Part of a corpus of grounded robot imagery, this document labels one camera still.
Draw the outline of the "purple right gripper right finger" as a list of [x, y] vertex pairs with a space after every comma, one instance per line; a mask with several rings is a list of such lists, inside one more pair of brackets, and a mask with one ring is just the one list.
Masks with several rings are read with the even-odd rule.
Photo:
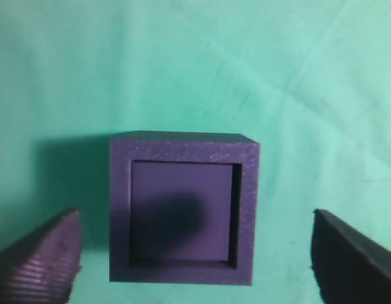
[[324, 303], [391, 303], [391, 251], [314, 210], [311, 268]]

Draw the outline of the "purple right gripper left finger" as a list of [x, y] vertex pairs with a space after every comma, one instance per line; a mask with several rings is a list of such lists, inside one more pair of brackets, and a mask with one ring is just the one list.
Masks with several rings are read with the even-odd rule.
[[80, 213], [69, 208], [0, 251], [0, 303], [68, 303], [81, 254]]

